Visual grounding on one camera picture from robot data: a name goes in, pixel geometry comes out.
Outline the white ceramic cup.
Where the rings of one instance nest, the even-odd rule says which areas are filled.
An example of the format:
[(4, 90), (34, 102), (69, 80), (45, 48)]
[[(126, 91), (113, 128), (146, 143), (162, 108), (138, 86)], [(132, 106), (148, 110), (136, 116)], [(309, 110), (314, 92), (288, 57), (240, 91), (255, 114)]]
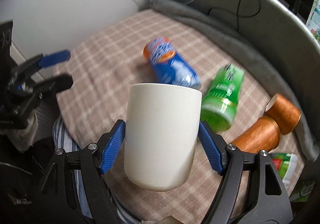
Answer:
[(134, 84), (127, 106), (124, 171), (135, 185), (169, 191), (185, 184), (194, 161), (202, 93), (167, 84)]

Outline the orange paper cup front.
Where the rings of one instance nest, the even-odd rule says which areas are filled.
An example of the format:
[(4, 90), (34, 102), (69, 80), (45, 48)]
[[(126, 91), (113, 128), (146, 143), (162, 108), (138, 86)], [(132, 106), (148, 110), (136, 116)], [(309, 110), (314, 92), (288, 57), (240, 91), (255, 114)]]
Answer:
[(270, 152), (275, 149), (279, 144), (279, 139), (278, 124), (272, 118), (264, 115), (231, 143), (242, 152), (258, 153), (260, 150)]

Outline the orange paper cup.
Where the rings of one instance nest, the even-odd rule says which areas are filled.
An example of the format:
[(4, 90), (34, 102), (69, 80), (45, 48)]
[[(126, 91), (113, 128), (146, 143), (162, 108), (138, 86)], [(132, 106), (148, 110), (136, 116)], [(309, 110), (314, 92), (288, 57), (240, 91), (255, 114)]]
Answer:
[(242, 152), (258, 153), (260, 150), (270, 152), (275, 149), (279, 144), (279, 139), (278, 124), (272, 118), (264, 115), (231, 143)]
[(280, 133), (287, 135), (298, 125), (301, 111), (281, 94), (275, 94), (267, 103), (265, 114), (279, 126)]

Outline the orange paper cup rear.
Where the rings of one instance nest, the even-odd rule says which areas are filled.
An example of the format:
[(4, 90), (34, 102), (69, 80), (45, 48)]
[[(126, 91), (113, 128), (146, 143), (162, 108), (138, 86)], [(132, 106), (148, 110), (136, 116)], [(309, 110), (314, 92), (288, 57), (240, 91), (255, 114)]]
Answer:
[(275, 94), (267, 103), (265, 114), (279, 126), (280, 133), (287, 135), (298, 125), (301, 111), (281, 94)]

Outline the red green drink carton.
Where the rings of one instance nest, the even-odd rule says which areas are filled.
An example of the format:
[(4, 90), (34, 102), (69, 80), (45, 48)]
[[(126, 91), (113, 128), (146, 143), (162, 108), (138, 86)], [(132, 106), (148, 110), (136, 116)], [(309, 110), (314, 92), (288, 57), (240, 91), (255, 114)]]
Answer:
[(272, 153), (271, 158), (285, 188), (288, 188), (298, 163), (297, 155), (294, 153)]

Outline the checkered table cloth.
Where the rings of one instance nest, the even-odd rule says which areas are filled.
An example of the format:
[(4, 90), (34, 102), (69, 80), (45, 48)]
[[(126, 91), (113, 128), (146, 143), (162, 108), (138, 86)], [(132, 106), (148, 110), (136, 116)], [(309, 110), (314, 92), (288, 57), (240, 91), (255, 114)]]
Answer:
[[(57, 145), (85, 147), (108, 132), (118, 119), (125, 119), (132, 84), (154, 82), (152, 68), (143, 56), (144, 46), (166, 37), (201, 78), (206, 93), (219, 68), (235, 63), (222, 48), (199, 31), (159, 12), (145, 10), (97, 33), (76, 47), (68, 62), (54, 74), (73, 78), (71, 89), (58, 94), (64, 126), (69, 132)], [(120, 152), (104, 180), (122, 208), (143, 221), (159, 222), (173, 216), (183, 223), (200, 223), (220, 184), (201, 145), (196, 148), (188, 181), (168, 192), (154, 192), (133, 184), (124, 173)]]

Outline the blue orange drink can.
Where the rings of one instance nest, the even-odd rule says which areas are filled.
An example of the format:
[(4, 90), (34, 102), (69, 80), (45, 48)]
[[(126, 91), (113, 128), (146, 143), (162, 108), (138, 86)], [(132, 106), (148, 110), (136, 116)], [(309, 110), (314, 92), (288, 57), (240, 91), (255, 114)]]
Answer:
[(144, 57), (162, 84), (201, 88), (201, 80), (166, 37), (153, 39), (143, 50)]

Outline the grey blanket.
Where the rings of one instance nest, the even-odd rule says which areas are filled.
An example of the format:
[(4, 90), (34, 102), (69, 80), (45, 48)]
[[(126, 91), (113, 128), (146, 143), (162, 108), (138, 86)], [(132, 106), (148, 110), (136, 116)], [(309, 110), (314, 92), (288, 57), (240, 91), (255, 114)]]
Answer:
[(150, 7), (220, 46), (266, 89), (302, 113), (295, 133), (304, 157), (319, 156), (319, 44), (278, 0), (150, 0)]

